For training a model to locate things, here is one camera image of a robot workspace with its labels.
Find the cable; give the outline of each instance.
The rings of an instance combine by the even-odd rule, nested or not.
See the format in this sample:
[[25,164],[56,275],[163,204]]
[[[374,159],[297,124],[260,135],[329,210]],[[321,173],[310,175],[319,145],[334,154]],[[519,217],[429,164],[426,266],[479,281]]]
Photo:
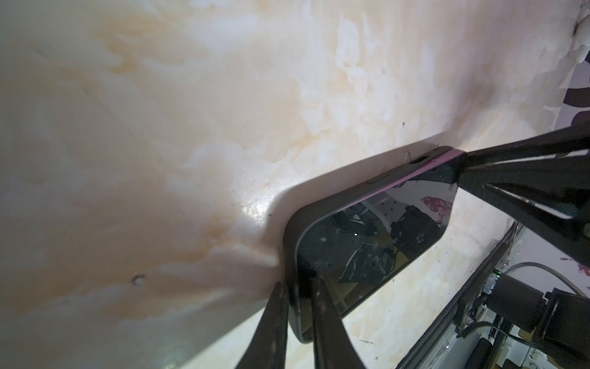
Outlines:
[[546,272],[549,272],[551,274],[553,274],[554,276],[556,276],[557,278],[559,278],[559,280],[561,280],[563,283],[565,283],[569,288],[572,289],[572,291],[574,291],[576,293],[576,295],[584,297],[584,298],[588,298],[586,296],[586,294],[584,294],[582,292],[582,290],[580,290],[580,288],[578,288],[576,285],[574,285],[569,279],[567,279],[566,277],[562,276],[558,271],[556,271],[555,269],[552,269],[546,265],[543,264],[539,264],[539,263],[535,263],[535,262],[524,262],[524,263],[519,263],[516,265],[511,266],[510,268],[508,268],[504,274],[509,276],[512,273],[514,273],[515,270],[520,269],[520,268],[524,268],[525,266],[534,266],[540,269],[543,269]]
[[476,329],[483,328],[486,326],[490,326],[490,327],[494,328],[496,331],[499,331],[502,334],[505,334],[506,336],[512,338],[513,340],[515,340],[517,342],[520,342],[523,345],[527,345],[528,347],[536,348],[537,350],[543,350],[543,346],[541,346],[540,344],[536,344],[534,342],[530,342],[525,339],[522,339],[521,337],[513,336],[512,334],[506,333],[502,329],[496,327],[494,325],[494,323],[491,323],[491,322],[478,322],[478,323],[470,324],[467,327],[465,327],[465,329],[463,329],[461,331],[460,336],[465,338],[468,335],[470,335],[471,333],[473,333]]

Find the black smartphone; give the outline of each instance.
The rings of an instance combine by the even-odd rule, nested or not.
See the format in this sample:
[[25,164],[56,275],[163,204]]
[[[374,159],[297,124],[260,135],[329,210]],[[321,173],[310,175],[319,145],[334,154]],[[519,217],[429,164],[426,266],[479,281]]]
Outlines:
[[289,320],[299,341],[312,340],[314,277],[324,278],[344,317],[441,238],[463,156],[436,148],[291,217],[283,246]]

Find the phone screen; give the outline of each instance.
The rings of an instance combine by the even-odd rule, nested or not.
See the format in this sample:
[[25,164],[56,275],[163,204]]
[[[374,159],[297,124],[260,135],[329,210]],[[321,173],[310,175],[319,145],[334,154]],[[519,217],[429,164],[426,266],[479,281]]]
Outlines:
[[[444,234],[457,184],[409,180],[318,221],[297,251],[302,297],[312,276],[322,276],[343,315],[381,287]],[[302,310],[310,300],[301,300]],[[310,314],[302,314],[304,335]]]

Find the white marbled surface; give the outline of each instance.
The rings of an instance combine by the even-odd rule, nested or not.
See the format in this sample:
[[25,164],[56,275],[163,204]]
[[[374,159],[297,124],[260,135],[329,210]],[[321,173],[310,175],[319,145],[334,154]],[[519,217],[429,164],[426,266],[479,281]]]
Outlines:
[[[3,363],[231,368],[299,207],[408,152],[549,130],[580,5],[2,1]],[[345,319],[368,367],[395,366],[509,223],[463,191],[453,212]],[[291,336],[287,366],[311,364]]]

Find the screw hole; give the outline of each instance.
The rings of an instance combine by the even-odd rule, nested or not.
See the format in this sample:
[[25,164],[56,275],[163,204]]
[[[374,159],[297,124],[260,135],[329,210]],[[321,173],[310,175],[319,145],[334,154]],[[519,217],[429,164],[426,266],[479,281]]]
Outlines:
[[145,282],[146,282],[146,276],[143,274],[138,274],[131,279],[131,283],[133,283],[136,286],[141,286]]

